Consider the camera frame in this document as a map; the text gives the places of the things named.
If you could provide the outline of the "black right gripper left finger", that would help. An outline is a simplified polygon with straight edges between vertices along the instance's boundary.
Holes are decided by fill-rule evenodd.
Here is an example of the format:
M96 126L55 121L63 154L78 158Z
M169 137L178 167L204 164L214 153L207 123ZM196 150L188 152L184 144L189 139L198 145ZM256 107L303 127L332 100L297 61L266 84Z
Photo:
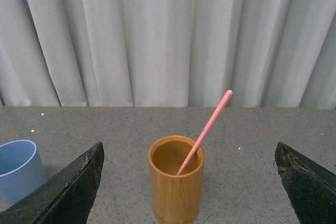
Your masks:
M47 183L1 212L1 223L86 223L103 164L103 144L97 142Z

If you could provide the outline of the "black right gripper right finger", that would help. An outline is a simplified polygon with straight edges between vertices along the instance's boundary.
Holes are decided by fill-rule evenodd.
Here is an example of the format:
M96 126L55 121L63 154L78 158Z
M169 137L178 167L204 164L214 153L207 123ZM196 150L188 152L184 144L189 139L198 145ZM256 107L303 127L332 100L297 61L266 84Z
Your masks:
M335 174L279 142L275 161L300 223L335 223Z

